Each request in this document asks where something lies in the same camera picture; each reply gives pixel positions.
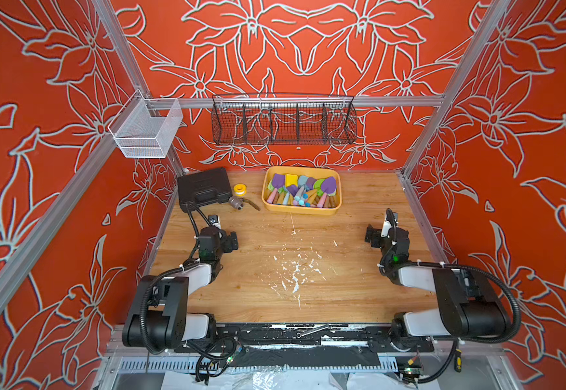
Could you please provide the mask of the yellow shovel purple handle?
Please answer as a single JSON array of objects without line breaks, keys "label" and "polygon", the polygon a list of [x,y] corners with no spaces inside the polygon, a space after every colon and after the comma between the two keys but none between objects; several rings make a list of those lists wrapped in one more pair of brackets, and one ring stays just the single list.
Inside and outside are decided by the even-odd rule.
[{"label": "yellow shovel purple handle", "polygon": [[299,191],[299,177],[297,175],[285,175],[285,190],[286,196],[284,197],[284,204],[286,206],[296,206],[298,204],[296,195]]}]

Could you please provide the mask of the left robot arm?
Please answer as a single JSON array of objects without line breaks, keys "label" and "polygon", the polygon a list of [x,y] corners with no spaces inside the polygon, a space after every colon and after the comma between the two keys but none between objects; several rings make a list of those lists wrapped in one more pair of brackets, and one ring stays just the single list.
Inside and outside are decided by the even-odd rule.
[{"label": "left robot arm", "polygon": [[237,250],[238,240],[236,232],[221,228],[219,216],[206,219],[208,225],[195,238],[195,247],[182,265],[139,282],[123,326],[123,346],[161,354],[192,341],[214,341],[215,317],[188,312],[189,298],[216,280],[223,269],[223,255]]}]

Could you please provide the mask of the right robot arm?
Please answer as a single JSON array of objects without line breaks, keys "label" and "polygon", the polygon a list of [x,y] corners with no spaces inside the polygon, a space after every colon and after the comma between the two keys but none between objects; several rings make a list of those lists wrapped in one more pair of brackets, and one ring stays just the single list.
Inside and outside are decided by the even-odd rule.
[{"label": "right robot arm", "polygon": [[435,309],[395,315],[390,339],[396,348],[408,349],[426,337],[502,344],[520,331],[522,310],[505,282],[474,266],[412,261],[409,232],[398,225],[392,209],[385,210],[382,227],[367,226],[364,240],[381,251],[377,266],[382,276],[437,300]]}]

